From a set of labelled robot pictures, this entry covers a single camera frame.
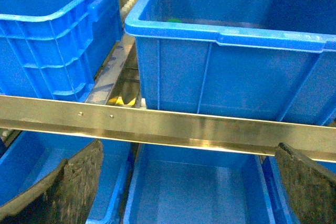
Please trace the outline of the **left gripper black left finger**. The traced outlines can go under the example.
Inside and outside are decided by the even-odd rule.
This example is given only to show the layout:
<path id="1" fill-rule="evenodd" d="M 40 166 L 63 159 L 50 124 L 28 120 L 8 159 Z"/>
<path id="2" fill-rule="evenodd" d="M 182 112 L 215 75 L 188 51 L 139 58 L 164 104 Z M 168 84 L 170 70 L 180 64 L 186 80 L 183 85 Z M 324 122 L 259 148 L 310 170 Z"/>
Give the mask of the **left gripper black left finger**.
<path id="1" fill-rule="evenodd" d="M 1 223 L 86 223 L 95 200 L 103 144 L 94 140 L 1 206 Z"/>

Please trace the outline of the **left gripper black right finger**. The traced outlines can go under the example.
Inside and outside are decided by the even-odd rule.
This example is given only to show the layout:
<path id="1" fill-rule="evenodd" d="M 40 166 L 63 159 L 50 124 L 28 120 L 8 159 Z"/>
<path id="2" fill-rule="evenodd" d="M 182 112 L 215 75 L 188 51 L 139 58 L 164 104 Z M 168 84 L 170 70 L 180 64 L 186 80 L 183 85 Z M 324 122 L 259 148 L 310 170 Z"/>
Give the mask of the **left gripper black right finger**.
<path id="1" fill-rule="evenodd" d="M 287 143 L 279 143 L 275 159 L 301 223 L 335 223 L 335 173 Z"/>

